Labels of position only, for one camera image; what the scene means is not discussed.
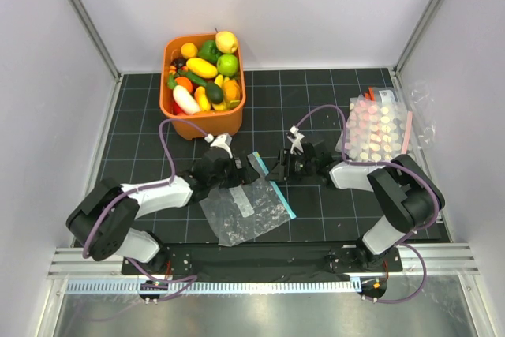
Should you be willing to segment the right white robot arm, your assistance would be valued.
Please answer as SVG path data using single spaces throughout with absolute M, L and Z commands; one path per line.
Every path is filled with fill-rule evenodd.
M 332 156 L 321 139 L 304 137 L 279 151 L 266 179 L 287 183 L 304 177 L 375 196 L 383 216 L 357 239 L 353 251 L 357 265 L 366 271 L 375 270 L 395 245 L 429 225 L 445 206 L 443 194 L 407 154 L 385 163 L 358 163 L 347 155 Z

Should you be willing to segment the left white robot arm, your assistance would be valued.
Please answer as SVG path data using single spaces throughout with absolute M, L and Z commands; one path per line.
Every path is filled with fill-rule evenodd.
M 260 174 L 244 154 L 209 148 L 188 170 L 141 185 L 121 185 L 106 178 L 79 203 L 66 227 L 84 247 L 83 257 L 102 261 L 112 255 L 135 260 L 150 274 L 164 270 L 168 248 L 151 231 L 133 228 L 134 221 L 166 208 L 183 208 L 207 198 L 213 189 L 254 183 Z

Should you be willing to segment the clear blue zip bag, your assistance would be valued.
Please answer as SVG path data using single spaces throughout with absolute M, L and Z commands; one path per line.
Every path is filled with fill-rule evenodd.
M 232 247 L 266 234 L 295 219 L 278 185 L 266 179 L 267 166 L 258 152 L 248 161 L 259 175 L 248 185 L 213 189 L 200 202 L 218 244 Z

